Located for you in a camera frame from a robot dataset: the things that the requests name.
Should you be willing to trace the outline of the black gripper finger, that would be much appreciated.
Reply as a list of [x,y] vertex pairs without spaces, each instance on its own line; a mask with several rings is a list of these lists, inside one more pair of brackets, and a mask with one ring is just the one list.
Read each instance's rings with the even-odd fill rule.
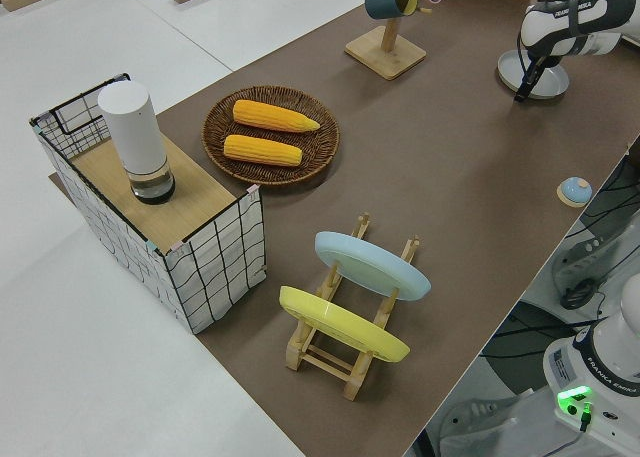
[[544,73],[543,63],[543,59],[533,60],[529,63],[524,71],[521,84],[515,92],[515,102],[523,102],[530,96],[532,90]]

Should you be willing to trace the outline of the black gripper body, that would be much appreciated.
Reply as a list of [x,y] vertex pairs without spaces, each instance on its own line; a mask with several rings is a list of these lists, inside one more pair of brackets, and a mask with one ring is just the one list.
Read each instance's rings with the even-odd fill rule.
[[552,68],[560,64],[562,57],[548,55],[542,50],[535,50],[533,47],[527,48],[527,56],[529,58],[529,67],[535,71],[543,71],[547,68]]

